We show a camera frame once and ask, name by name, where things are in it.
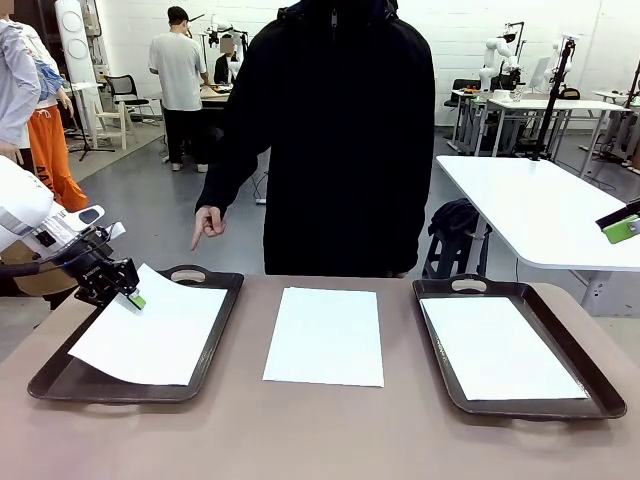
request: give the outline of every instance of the tray handle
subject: tray handle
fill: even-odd
[[[446,282],[449,283],[449,287],[456,293],[462,293],[466,295],[477,295],[478,293],[491,293],[498,284],[488,278],[481,277],[472,273],[463,273],[451,277]]]
[[[200,275],[189,275],[188,272],[200,273],[204,278]],[[201,283],[212,282],[215,275],[213,272],[199,265],[178,265],[168,270],[162,270],[158,273],[171,281],[181,283],[183,285],[199,285]],[[178,274],[184,274],[184,277],[174,278],[177,277]]]

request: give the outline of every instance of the black hoodie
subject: black hoodie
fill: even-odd
[[[198,207],[224,213],[271,147],[267,274],[407,272],[429,193],[434,90],[429,45],[388,0],[282,9],[251,42]]]

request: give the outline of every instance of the seated person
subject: seated person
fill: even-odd
[[[216,60],[213,82],[216,85],[232,84],[236,78],[234,71],[237,71],[237,68],[232,68],[231,62],[238,62],[238,57],[235,52],[233,37],[230,34],[226,33],[222,36],[220,51],[223,52],[223,55]]]

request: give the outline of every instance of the stack of paper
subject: stack of paper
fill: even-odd
[[[468,400],[587,398],[508,298],[421,304]]]
[[[147,265],[138,275],[144,310],[118,295],[69,354],[126,382],[189,385],[227,291],[178,285]]]
[[[285,289],[263,379],[384,386],[376,294]]]

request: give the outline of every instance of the orange pants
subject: orange pants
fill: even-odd
[[[36,110],[29,120],[29,141],[36,174],[70,212],[87,208],[88,200],[71,177],[69,151],[58,107]]]

